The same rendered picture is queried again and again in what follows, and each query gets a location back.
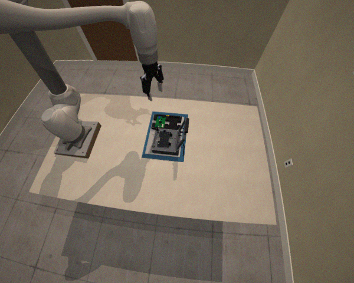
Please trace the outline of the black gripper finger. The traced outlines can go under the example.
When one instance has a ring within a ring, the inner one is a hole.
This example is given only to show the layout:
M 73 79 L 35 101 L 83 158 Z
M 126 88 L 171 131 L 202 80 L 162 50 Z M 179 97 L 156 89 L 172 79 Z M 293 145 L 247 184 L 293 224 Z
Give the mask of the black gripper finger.
M 157 71 L 158 71 L 158 73 L 157 73 Z M 163 90 L 162 90 L 162 83 L 163 83 L 162 80 L 164 80 L 164 78 L 163 78 L 163 74 L 162 74 L 162 66 L 159 65 L 159 64 L 158 64 L 158 69 L 157 69 L 157 71 L 154 71 L 154 73 L 155 73 L 155 78 L 156 78 L 157 81 L 158 81 L 158 90 L 162 92 L 162 91 L 163 91 Z
M 147 78 L 146 73 L 143 77 L 142 76 L 140 77 L 140 79 L 142 81 L 143 92 L 145 94 L 147 94 L 148 100 L 150 100 L 150 101 L 152 101 L 152 96 L 150 93 L 150 86 L 151 86 L 152 77 L 153 77 L 153 73 L 150 74 L 150 79 Z

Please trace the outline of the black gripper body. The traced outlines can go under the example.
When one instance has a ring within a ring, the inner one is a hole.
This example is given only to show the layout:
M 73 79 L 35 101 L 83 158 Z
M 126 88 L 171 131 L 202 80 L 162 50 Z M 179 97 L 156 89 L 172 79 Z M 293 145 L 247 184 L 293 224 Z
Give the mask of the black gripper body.
M 158 67 L 158 62 L 155 62 L 154 64 L 150 64 L 150 65 L 144 65 L 142 64 L 143 70 L 144 70 L 144 75 L 146 73 L 147 78 L 150 78 L 150 74 L 153 73 L 153 77 L 155 76 L 154 71 L 157 71 L 157 67 Z M 156 69 L 156 70 L 155 70 Z M 153 78 L 152 77 L 152 78 Z

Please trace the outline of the green circuit board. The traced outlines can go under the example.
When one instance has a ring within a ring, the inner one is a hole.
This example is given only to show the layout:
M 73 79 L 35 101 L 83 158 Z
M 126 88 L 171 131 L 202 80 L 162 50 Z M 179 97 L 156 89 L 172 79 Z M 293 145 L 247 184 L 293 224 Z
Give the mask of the green circuit board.
M 166 117 L 164 117 L 164 116 L 157 116 L 155 127 L 164 128 L 164 126 L 165 126 L 165 120 L 166 120 Z

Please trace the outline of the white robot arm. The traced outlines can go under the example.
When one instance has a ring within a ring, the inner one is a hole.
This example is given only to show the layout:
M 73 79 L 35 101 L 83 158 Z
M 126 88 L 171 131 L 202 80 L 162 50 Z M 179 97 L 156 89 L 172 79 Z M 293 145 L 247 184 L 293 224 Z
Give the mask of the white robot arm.
M 128 20 L 129 19 L 129 20 Z M 41 9 L 28 6 L 28 0 L 0 0 L 0 34 L 9 34 L 33 69 L 49 89 L 53 107 L 41 117 L 44 127 L 63 139 L 65 150 L 82 148 L 92 130 L 78 123 L 81 97 L 65 84 L 35 31 L 65 29 L 103 21 L 122 23 L 130 30 L 142 64 L 158 60 L 158 32 L 151 7 L 143 1 L 123 6 L 85 6 Z

